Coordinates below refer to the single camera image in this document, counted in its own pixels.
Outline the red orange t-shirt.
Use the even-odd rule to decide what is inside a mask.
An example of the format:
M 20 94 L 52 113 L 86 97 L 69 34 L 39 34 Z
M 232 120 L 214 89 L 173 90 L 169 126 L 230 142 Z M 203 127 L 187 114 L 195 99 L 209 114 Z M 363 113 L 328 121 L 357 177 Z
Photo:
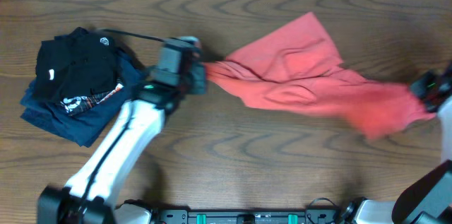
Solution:
M 407 85 L 369 80 L 342 63 L 330 35 L 307 13 L 206 70 L 247 107 L 339 117 L 368 139 L 434 118 Z

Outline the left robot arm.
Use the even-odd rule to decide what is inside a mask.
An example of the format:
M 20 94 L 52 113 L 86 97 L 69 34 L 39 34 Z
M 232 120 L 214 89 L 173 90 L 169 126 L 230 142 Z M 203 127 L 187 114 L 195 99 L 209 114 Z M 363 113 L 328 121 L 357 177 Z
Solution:
M 150 80 L 132 97 L 86 164 L 61 189 L 48 186 L 37 200 L 38 223 L 153 223 L 137 203 L 117 205 L 119 192 L 141 153 L 162 132 L 188 94 L 204 94 L 206 71 L 196 37 L 164 40 Z

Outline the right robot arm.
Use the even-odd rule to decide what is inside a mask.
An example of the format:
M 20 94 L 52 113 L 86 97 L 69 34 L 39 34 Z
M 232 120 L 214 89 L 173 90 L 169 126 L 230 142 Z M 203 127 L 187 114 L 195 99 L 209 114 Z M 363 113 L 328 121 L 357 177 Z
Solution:
M 396 201 L 353 201 L 343 214 L 344 223 L 451 222 L 451 66 L 440 74 L 426 72 L 410 89 L 441 122 L 441 164 L 408 187 Z

